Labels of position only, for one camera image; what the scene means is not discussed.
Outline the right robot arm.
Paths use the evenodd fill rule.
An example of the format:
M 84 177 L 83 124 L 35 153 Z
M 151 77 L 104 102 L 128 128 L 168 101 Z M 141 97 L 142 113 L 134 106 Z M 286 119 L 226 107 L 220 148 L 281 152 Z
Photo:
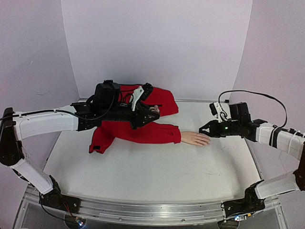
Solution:
M 253 213 L 265 208 L 266 198 L 305 189 L 305 135 L 295 129 L 277 127 L 269 122 L 252 120 L 247 103 L 229 105 L 227 116 L 218 102 L 209 105 L 214 120 L 199 128 L 199 133 L 212 138 L 240 136 L 255 143 L 267 145 L 299 160 L 293 172 L 261 180 L 244 192 L 244 197 L 222 203 L 226 216 Z

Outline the clear nail polish bottle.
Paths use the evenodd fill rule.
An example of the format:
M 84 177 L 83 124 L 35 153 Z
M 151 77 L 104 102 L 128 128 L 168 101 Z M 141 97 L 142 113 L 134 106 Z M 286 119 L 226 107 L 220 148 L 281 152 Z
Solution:
M 154 113 L 157 113 L 159 114 L 160 113 L 160 110 L 159 110 L 159 107 L 157 105 L 155 105 L 154 107 L 151 107 L 150 110 Z

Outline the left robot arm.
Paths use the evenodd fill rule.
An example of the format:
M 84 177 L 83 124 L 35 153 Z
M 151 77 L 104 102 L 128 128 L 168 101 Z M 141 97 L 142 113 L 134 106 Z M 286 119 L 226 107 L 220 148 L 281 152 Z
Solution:
M 62 194 L 57 181 L 35 166 L 22 150 L 22 140 L 53 132 L 90 130 L 103 121 L 129 122 L 132 129 L 143 127 L 160 118 L 157 109 L 144 104 L 152 91 L 149 83 L 139 85 L 127 101 L 119 84 L 105 80 L 96 85 L 95 93 L 85 102 L 27 113 L 16 113 L 8 107 L 0 119 L 0 163 L 39 191 L 42 206 L 77 213 L 81 200 Z

